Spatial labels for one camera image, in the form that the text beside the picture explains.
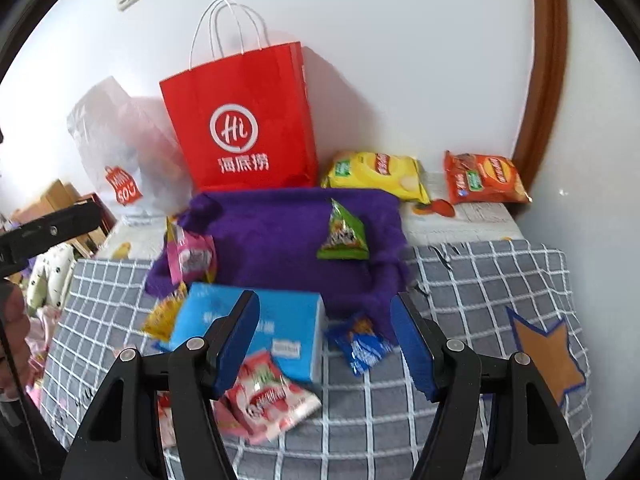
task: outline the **screw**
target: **screw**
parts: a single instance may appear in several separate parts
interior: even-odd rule
[[[524,352],[517,352],[516,355],[513,356],[513,358],[519,365],[523,366],[526,366],[531,362],[531,357],[526,355]]]
[[[133,348],[125,348],[120,352],[120,360],[127,362],[131,361],[136,356],[136,351]]]
[[[201,337],[192,337],[187,341],[189,350],[200,350],[204,346],[204,339]]]
[[[447,348],[452,352],[462,352],[465,349],[465,344],[459,339],[449,339]]]

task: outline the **white wall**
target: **white wall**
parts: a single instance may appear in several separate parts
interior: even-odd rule
[[[0,85],[2,212],[57,177],[92,188],[66,132],[69,110],[108,75],[131,95],[159,97],[158,82],[186,68],[210,1],[141,0],[125,12],[114,0],[53,7]],[[439,168],[447,148],[511,153],[531,64],[532,0],[238,1],[263,17],[272,42],[308,47],[321,158],[370,148]],[[238,38],[223,44],[233,52]]]
[[[593,0],[569,0],[561,109],[524,235],[566,251],[591,364],[590,478],[640,430],[640,63]]]

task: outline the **black cable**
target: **black cable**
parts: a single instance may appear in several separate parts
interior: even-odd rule
[[[0,343],[2,343],[2,348],[4,349],[4,356],[6,357],[7,363],[9,364],[9,370],[11,370],[11,375],[14,378],[14,383],[18,391],[18,401],[20,402],[20,407],[22,409],[22,416],[24,417],[24,422],[27,425],[27,429],[29,430],[29,436],[31,437],[31,444],[33,444],[33,453],[36,457],[38,472],[42,475],[42,464],[40,463],[40,453],[38,452],[36,439],[33,436],[33,429],[31,428],[31,423],[29,421],[29,417],[27,416],[27,410],[25,408],[27,400],[24,396],[22,385],[20,384],[20,376],[18,375],[18,370],[15,367],[14,355],[11,352],[9,341],[6,336],[6,332],[4,331],[4,322],[2,322],[2,319],[0,319]]]

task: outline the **orange star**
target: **orange star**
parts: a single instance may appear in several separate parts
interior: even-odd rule
[[[562,318],[549,332],[545,332],[510,308],[507,308],[507,313],[518,350],[531,357],[554,399],[562,406],[565,394],[586,384],[584,373],[569,352],[566,319]]]

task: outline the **purple towel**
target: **purple towel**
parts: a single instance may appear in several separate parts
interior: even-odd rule
[[[370,259],[318,260],[328,235],[331,198],[365,226]],[[319,292],[328,316],[364,311],[396,342],[389,319],[392,297],[404,290],[406,244],[398,199],[376,189],[277,189],[201,193],[180,216],[184,229],[214,237],[216,282],[247,288]],[[163,298],[174,290],[166,252],[153,265],[146,291]]]

